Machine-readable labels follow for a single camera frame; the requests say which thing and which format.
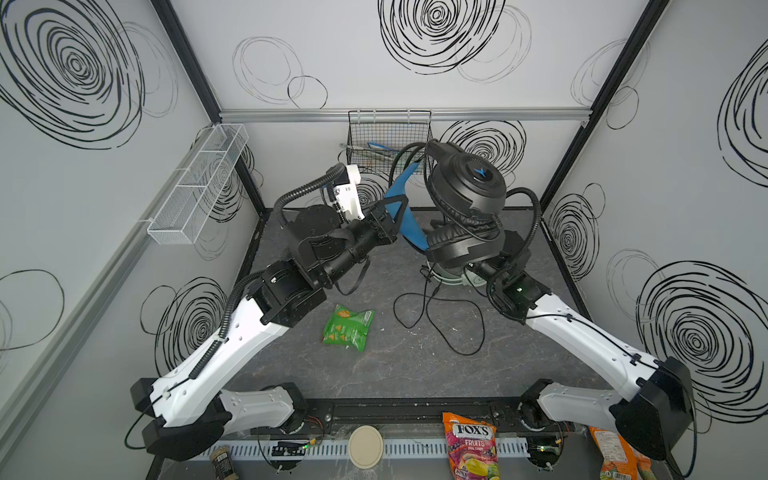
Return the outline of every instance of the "black over-ear headphones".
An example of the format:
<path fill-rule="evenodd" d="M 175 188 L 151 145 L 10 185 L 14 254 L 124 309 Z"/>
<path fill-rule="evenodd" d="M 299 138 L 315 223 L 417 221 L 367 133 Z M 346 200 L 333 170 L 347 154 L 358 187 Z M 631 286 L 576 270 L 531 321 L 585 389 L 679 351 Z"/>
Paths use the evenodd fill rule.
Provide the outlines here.
<path fill-rule="evenodd" d="M 497 217 L 507 189 L 501 172 L 455 144 L 430 141 L 425 152 L 436 161 L 427 191 L 450 220 L 427 234 L 427 259 L 451 269 L 497 255 L 505 238 Z"/>

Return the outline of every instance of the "black frame post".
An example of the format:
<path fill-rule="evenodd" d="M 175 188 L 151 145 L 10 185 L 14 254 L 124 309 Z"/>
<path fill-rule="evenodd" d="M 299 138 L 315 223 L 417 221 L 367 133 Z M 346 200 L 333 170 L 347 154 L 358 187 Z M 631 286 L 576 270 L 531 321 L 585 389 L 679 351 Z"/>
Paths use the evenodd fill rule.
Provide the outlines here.
<path fill-rule="evenodd" d="M 170 39 L 170 43 L 173 44 L 181 64 L 184 66 L 184 70 L 187 72 L 187 76 L 192 82 L 192 86 L 197 92 L 197 96 L 200 99 L 200 103 L 203 104 L 208 118 L 214 123 L 221 122 L 221 107 L 219 102 L 216 101 L 214 91 L 211 90 L 208 80 L 205 78 L 203 69 L 200 63 L 197 61 L 197 57 L 192 50 L 192 44 L 187 38 L 187 34 L 184 33 L 184 28 L 181 26 L 181 21 L 176 15 L 173 5 L 170 4 L 170 0 L 151 0 L 152 6 L 157 13 L 157 17 L 165 28 L 165 33 Z M 264 201 L 259 194 L 259 189 L 256 183 L 253 182 L 248 167 L 243 163 L 241 159 L 237 159 L 235 163 L 235 171 L 240 181 L 243 183 L 245 191 L 248 193 L 253 208 L 256 209 L 260 218 L 266 218 L 266 207 Z"/>
<path fill-rule="evenodd" d="M 542 210 L 547 210 L 550 202 L 554 199 L 563 180 L 565 180 L 571 167 L 573 167 L 574 162 L 584 148 L 584 145 L 586 145 L 587 140 L 589 140 L 589 137 L 592 135 L 592 132 L 598 126 L 598 122 L 602 118 L 603 113 L 608 108 L 616 91 L 621 86 L 621 82 L 624 81 L 624 77 L 627 76 L 635 58 L 640 54 L 640 50 L 645 45 L 648 36 L 654 30 L 654 27 L 656 27 L 661 14 L 664 13 L 664 9 L 669 3 L 670 0 L 650 0 L 645 6 L 645 10 L 643 10 L 640 20 L 638 20 L 637 24 L 634 26 L 634 30 L 627 39 L 627 43 L 624 44 L 624 49 L 619 54 L 619 58 L 611 69 L 611 73 L 608 74 L 608 78 L 605 80 L 605 83 L 603 83 L 600 93 L 598 93 L 598 96 L 594 99 L 594 103 L 592 104 L 592 115 L 589 117 L 589 122 L 579 128 L 573 141 L 571 141 L 571 145 L 566 150 L 565 156 L 563 156 L 563 160 L 560 162 L 558 169 L 554 172 L 552 179 L 549 180 L 549 185 L 547 185 L 547 189 L 544 190 L 544 195 L 541 197 Z"/>

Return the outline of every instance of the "beige disc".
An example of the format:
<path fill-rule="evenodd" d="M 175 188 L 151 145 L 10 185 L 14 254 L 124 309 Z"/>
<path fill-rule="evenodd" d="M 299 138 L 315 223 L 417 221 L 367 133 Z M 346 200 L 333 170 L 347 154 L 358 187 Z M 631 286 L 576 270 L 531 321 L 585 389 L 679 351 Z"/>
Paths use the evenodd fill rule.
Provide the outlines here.
<path fill-rule="evenodd" d="M 349 459 L 358 468 L 371 468 L 382 459 L 384 440 L 379 430 L 363 425 L 349 437 Z"/>

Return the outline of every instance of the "green snack bag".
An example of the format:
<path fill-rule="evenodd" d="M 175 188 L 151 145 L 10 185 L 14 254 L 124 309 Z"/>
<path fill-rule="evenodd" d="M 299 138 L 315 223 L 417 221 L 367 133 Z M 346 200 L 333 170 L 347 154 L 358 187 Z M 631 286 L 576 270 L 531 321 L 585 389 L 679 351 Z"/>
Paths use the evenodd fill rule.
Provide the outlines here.
<path fill-rule="evenodd" d="M 373 310 L 351 312 L 344 305 L 336 305 L 323 330 L 323 343 L 354 345 L 362 352 L 366 348 L 368 328 L 373 321 Z"/>

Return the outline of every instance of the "white label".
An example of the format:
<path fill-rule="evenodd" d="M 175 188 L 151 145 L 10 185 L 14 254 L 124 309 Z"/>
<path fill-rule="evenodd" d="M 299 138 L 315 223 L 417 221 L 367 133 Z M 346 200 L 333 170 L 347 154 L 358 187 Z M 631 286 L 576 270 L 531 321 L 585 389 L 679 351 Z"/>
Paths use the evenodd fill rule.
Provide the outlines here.
<path fill-rule="evenodd" d="M 490 440 L 493 438 L 493 429 L 486 425 L 464 425 L 462 423 L 454 423 L 453 435 L 457 439 Z"/>
<path fill-rule="evenodd" d="M 595 432 L 594 437 L 598 440 L 598 447 L 606 462 L 627 462 L 627 454 L 621 447 L 618 434 L 601 431 Z"/>

